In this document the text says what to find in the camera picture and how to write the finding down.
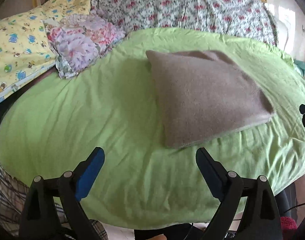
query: pink floral quilt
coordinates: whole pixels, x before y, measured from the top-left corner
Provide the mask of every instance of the pink floral quilt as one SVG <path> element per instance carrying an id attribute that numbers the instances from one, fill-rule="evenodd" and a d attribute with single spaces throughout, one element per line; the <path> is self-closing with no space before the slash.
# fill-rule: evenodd
<path id="1" fill-rule="evenodd" d="M 260 0 L 92 0 L 91 5 L 92 14 L 126 33 L 179 27 L 278 42 L 275 20 Z"/>
<path id="2" fill-rule="evenodd" d="M 120 27 L 91 15 L 73 14 L 44 24 L 61 78 L 78 75 L 125 37 Z"/>

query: metal bolt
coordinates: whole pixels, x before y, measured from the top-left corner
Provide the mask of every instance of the metal bolt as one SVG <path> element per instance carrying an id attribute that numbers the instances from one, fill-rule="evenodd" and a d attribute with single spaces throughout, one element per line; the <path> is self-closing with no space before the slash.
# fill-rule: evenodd
<path id="1" fill-rule="evenodd" d="M 39 182 L 41 181 L 41 177 L 40 176 L 36 176 L 34 179 L 33 179 L 34 182 Z"/>
<path id="2" fill-rule="evenodd" d="M 235 177 L 237 177 L 237 173 L 235 173 L 234 171 L 229 171 L 228 176 L 231 178 L 235 178 Z"/>
<path id="3" fill-rule="evenodd" d="M 63 176 L 64 176 L 65 178 L 71 177 L 71 176 L 72 176 L 72 171 L 66 171 L 66 172 L 63 174 Z"/>
<path id="4" fill-rule="evenodd" d="M 265 176 L 263 176 L 263 175 L 261 175 L 261 176 L 259 177 L 259 179 L 260 179 L 262 182 L 266 182 L 266 181 L 267 181 L 267 178 L 266 178 Z"/>

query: red fabric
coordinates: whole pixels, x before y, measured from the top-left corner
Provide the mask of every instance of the red fabric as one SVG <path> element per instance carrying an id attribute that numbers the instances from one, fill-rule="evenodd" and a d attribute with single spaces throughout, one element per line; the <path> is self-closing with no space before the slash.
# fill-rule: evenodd
<path id="1" fill-rule="evenodd" d="M 296 222 L 290 217 L 281 217 L 282 239 L 290 240 L 297 230 Z"/>

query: mattress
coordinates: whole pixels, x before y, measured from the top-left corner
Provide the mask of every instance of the mattress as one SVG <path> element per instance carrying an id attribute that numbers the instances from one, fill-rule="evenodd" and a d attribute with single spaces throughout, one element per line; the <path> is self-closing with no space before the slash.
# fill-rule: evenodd
<path id="1" fill-rule="evenodd" d="M 277 114 L 200 145 L 166 148 L 148 49 L 224 52 L 260 85 Z M 99 146 L 106 161 L 81 202 L 90 219 L 134 229 L 207 222 L 219 202 L 198 170 L 196 150 L 205 147 L 242 177 L 265 175 L 277 194 L 305 174 L 300 104 L 305 81 L 274 46 L 178 28 L 140 30 L 77 78 L 51 74 L 22 95 L 0 126 L 0 163 L 30 185 L 37 175 L 73 170 Z"/>

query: plaid fabric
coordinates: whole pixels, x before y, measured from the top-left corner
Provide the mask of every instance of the plaid fabric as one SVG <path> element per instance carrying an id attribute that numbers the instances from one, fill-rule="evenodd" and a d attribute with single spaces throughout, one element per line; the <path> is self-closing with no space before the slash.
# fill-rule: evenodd
<path id="1" fill-rule="evenodd" d="M 18 235 L 19 221 L 29 188 L 16 178 L 12 178 L 0 165 L 0 224 L 9 233 Z M 63 208 L 56 203 L 58 217 L 62 226 L 69 227 Z M 102 240 L 108 240 L 103 225 L 97 220 L 90 220 L 91 225 Z"/>

